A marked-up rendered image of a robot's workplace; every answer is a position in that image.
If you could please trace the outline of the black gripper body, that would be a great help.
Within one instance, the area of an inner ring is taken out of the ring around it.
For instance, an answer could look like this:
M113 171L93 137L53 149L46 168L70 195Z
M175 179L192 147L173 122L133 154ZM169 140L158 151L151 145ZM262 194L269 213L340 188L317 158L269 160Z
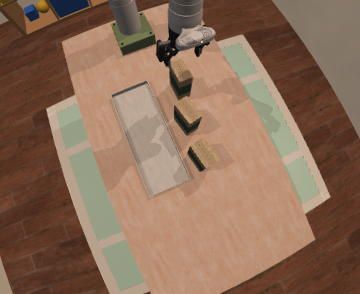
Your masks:
M175 41L177 39L177 37L180 35L180 34L177 34L175 33L174 31L172 31L168 25L168 31L169 31L169 38L168 40L170 40L170 43L169 43L169 46L172 47L173 49L176 49L176 46L175 46Z

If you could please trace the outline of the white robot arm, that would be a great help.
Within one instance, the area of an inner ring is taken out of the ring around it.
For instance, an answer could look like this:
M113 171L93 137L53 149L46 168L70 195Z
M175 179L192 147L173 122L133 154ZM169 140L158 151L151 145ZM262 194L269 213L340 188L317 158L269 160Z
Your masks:
M168 0L168 25L180 34L176 39L179 51L188 50L214 40L216 32L201 26L204 0ZM108 0L119 31L133 35L141 28L135 0Z

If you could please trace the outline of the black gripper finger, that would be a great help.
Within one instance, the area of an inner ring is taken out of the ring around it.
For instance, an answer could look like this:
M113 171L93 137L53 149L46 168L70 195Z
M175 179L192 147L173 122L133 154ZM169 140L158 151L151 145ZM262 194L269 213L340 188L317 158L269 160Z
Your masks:
M167 41L161 41L158 40L156 43L156 56L159 60L159 62L163 62L166 67L171 67L171 58L173 56L176 56L176 54L179 52L177 48L175 50L172 49L172 47L169 46L170 40ZM168 55L169 52L169 55ZM165 53L165 54L164 54Z
M202 48L203 48L205 45L208 46L209 44L210 44L210 42L209 42L209 43L202 44L202 45L200 45L200 46L198 46L198 47L195 47L195 50L194 50L195 55L196 55L197 57L200 57L200 54L202 53Z

